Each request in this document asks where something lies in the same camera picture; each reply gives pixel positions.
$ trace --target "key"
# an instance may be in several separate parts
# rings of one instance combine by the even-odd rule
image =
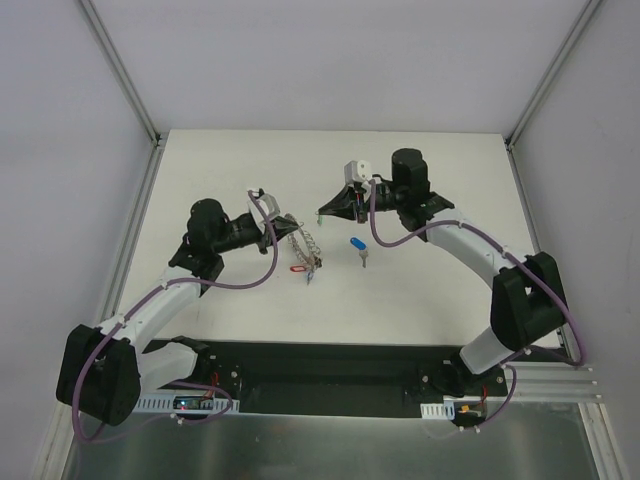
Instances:
[[[367,257],[369,256],[367,247],[365,247],[364,250],[360,250],[358,253],[360,254],[360,258],[362,259],[362,268],[367,268]]]
[[[352,237],[350,241],[351,245],[358,249],[358,255],[360,255],[360,258],[362,259],[362,268],[367,268],[367,257],[369,256],[367,245],[356,237]]]

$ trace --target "blue object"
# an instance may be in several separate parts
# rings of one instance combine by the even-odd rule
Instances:
[[[353,245],[360,251],[367,249],[367,246],[365,245],[365,243],[356,237],[351,237],[351,245]]]

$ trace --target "wire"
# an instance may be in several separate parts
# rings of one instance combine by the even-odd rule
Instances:
[[[497,250],[498,253],[500,253],[507,260],[513,263],[517,268],[519,268],[520,271],[522,271],[522,273],[524,273],[533,283],[535,283],[544,293],[546,293],[551,299],[551,301],[558,307],[558,309],[562,312],[562,315],[564,316],[565,320],[567,321],[567,324],[571,328],[571,331],[573,332],[573,336],[576,339],[576,345],[578,347],[578,360],[567,358],[563,355],[559,355],[555,352],[549,351],[548,349],[543,347],[532,346],[531,348],[535,349],[536,351],[544,352],[552,357],[558,358],[564,363],[567,363],[574,367],[582,367],[585,365],[587,361],[587,354],[586,354],[584,342],[582,341],[582,337],[578,332],[576,321],[573,318],[573,315],[571,314],[567,306],[565,305],[565,303],[553,290],[551,290],[551,288],[549,288],[549,286],[546,283],[544,283],[540,278],[538,278],[537,275],[535,275],[531,270],[529,270],[522,262],[520,262],[510,252],[506,251],[502,247],[502,245],[500,245],[491,236],[489,236],[479,228],[474,227],[473,225],[469,225],[468,223],[459,222],[457,220],[439,220],[436,222],[432,222],[428,225],[425,225],[424,227],[419,228],[418,230],[415,230],[414,232],[411,232],[409,235],[402,237],[400,240],[396,240],[395,242],[385,242],[380,238],[380,236],[378,235],[378,231],[376,229],[376,189],[375,189],[376,183],[375,183],[375,180],[370,180],[369,183],[373,187],[371,188],[371,198],[369,201],[369,221],[371,225],[371,234],[373,235],[373,238],[375,239],[376,243],[378,243],[378,245],[385,248],[397,247],[399,245],[402,245],[403,243],[408,242],[412,238],[417,237],[418,235],[422,235],[427,230],[431,230],[432,228],[445,226],[445,225],[455,225],[455,226],[464,228],[466,230],[469,230],[472,233],[475,233],[477,236],[479,236],[485,242],[491,245],[495,250]],[[508,359],[512,360],[513,358],[519,356],[520,353],[521,352],[516,352],[516,355],[510,356]]]
[[[213,385],[214,387],[218,384],[218,372],[213,372],[213,375],[211,375],[211,385]],[[215,392],[213,390],[208,390],[203,396],[202,396],[202,400],[211,400],[211,398],[213,398],[213,396],[215,395]]]
[[[275,232],[275,230],[273,228],[273,225],[271,224],[271,221],[269,220],[269,217],[267,216],[267,214],[265,213],[263,208],[260,206],[260,203],[254,198],[253,193],[251,191],[248,191],[247,193],[249,195],[249,199],[251,200],[253,205],[258,209],[258,212],[260,213],[260,215],[262,216],[263,220],[265,221],[265,225],[266,225],[267,230],[269,231],[269,235],[271,237],[271,244],[273,246],[273,260],[271,261],[271,266],[269,267],[269,270],[267,271],[267,273],[265,273],[260,279],[256,280],[255,282],[248,283],[248,284],[245,284],[245,285],[229,285],[229,284],[226,284],[226,283],[212,282],[210,280],[203,280],[203,279],[200,279],[200,278],[193,278],[193,277],[176,278],[176,279],[170,280],[169,282],[167,282],[166,287],[164,287],[163,285],[157,286],[156,288],[151,290],[149,293],[147,293],[127,313],[125,313],[125,315],[123,317],[124,323],[128,322],[129,320],[131,320],[131,317],[133,317],[136,313],[138,313],[140,311],[140,309],[147,302],[149,302],[158,293],[163,291],[165,288],[170,287],[171,285],[176,285],[176,284],[179,284],[179,283],[199,283],[199,284],[203,284],[203,285],[209,285],[209,286],[212,286],[212,287],[224,288],[224,289],[229,289],[229,290],[246,290],[246,289],[249,289],[249,288],[254,288],[254,287],[257,287],[259,285],[262,285],[264,282],[266,282],[269,279],[269,277],[271,277],[271,275],[273,275],[273,272],[275,271],[276,265],[278,263],[278,237],[276,236],[276,232]],[[83,386],[84,381],[85,381],[85,379],[87,377],[87,374],[89,373],[89,369],[91,368],[91,366],[95,362],[96,358],[98,358],[98,355],[100,355],[100,353],[102,352],[104,347],[109,343],[109,341],[111,339],[113,339],[114,335],[116,333],[118,333],[118,331],[123,327],[123,325],[124,325],[123,323],[117,323],[113,327],[113,329],[111,329],[111,331],[108,332],[105,335],[105,337],[100,341],[100,343],[98,343],[96,348],[87,357],[87,360],[85,361],[84,365],[82,366],[82,369],[80,370],[80,374],[78,375],[78,379],[76,380],[76,384],[75,384],[74,389],[73,389],[73,395],[72,395],[72,398],[71,398],[71,423],[72,423],[72,426],[73,426],[73,432],[74,432],[76,438],[78,439],[78,441],[80,443],[84,443],[84,444],[86,444],[86,443],[104,443],[103,441],[97,441],[96,440],[98,438],[98,436],[100,436],[100,434],[104,430],[104,427],[105,427],[105,423],[104,422],[102,424],[100,424],[100,426],[97,428],[97,430],[93,434],[91,434],[89,436],[85,435],[84,431],[82,430],[82,425],[80,424],[80,392],[82,391],[82,386]],[[227,398],[229,400],[229,406],[228,406],[227,409],[223,410],[219,414],[211,415],[211,417],[217,418],[218,416],[220,416],[223,413],[227,412],[233,406],[233,402],[232,402],[231,396],[227,392],[225,392],[224,390],[222,390],[220,388],[209,387],[209,386],[205,386],[205,385],[196,385],[194,387],[193,386],[194,384],[190,384],[190,385],[192,386],[192,388],[201,388],[201,389],[204,389],[204,390],[214,390],[214,391],[222,394],[225,398]],[[158,417],[152,417],[152,419],[154,419],[154,418],[162,418],[164,416],[165,415],[161,415],[161,416],[158,416]],[[144,423],[142,423],[141,425],[136,427],[133,431],[136,431],[139,428],[141,428],[142,426],[147,425],[147,423],[150,422],[150,421],[151,421],[151,419],[149,419],[148,421],[145,421]],[[105,439],[105,441],[112,441],[112,440],[114,440],[116,438],[122,438],[125,435],[128,435],[129,433],[131,433],[131,431],[127,431],[124,434],[116,435],[115,437],[110,437],[108,439]]]
[[[482,386],[482,395],[480,396],[480,401],[478,403],[476,403],[475,405],[473,405],[474,407],[477,407],[478,405],[482,406],[482,411],[486,411],[486,400],[487,397],[489,396],[489,390],[487,389],[486,385]]]
[[[503,365],[505,369],[509,369],[511,370],[511,388],[509,389],[509,393],[507,393],[507,397],[504,399],[504,402],[502,402],[502,405],[500,405],[500,407],[498,407],[498,409],[493,412],[493,414],[491,414],[490,417],[487,417],[487,419],[482,422],[481,425],[486,425],[487,423],[493,422],[496,417],[498,415],[500,415],[509,405],[509,403],[511,402],[511,399],[513,398],[513,395],[516,393],[516,384],[518,383],[518,373],[516,372],[516,369],[513,368],[511,365]]]

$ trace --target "metal chain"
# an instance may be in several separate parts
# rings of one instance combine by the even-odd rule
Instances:
[[[295,222],[298,225],[297,232],[302,237],[302,241],[307,249],[307,253],[305,253],[300,247],[298,239],[295,237],[296,232],[287,235],[287,241],[289,242],[289,245],[291,245],[291,248],[293,248],[298,260],[311,270],[316,270],[322,267],[322,250],[320,250],[320,247],[318,247],[311,234],[302,228],[304,223],[298,222],[296,217],[290,213],[287,213],[284,218]]]

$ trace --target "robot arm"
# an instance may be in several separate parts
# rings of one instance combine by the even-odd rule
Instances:
[[[453,203],[430,190],[427,164],[419,150],[394,152],[392,180],[373,175],[367,162],[350,162],[345,167],[345,184],[318,214],[365,223],[375,188],[376,212],[396,211],[408,231],[423,229],[417,235],[420,239],[458,258],[492,289],[490,326],[463,346],[434,379],[443,393],[459,396],[466,382],[490,373],[514,352],[565,323],[549,296],[489,241],[503,245],[501,242],[475,234],[473,223]],[[550,255],[541,252],[527,256],[513,250],[510,253],[565,301],[558,268]]]
[[[260,190],[254,197],[266,212],[279,241],[298,225],[281,216],[274,197]],[[266,254],[272,240],[262,215],[250,202],[249,212],[230,220],[213,199],[191,208],[187,232],[152,293],[96,328],[76,327],[67,339],[56,389],[59,401],[72,404],[80,371],[96,346],[122,324],[90,368],[80,392],[80,410],[109,425],[122,423],[133,411],[141,392],[155,390],[174,380],[192,378],[210,382],[211,365],[206,344],[185,337],[174,338],[150,353],[145,349],[162,328],[209,288],[197,279],[215,281],[224,268],[221,254],[256,244]]]

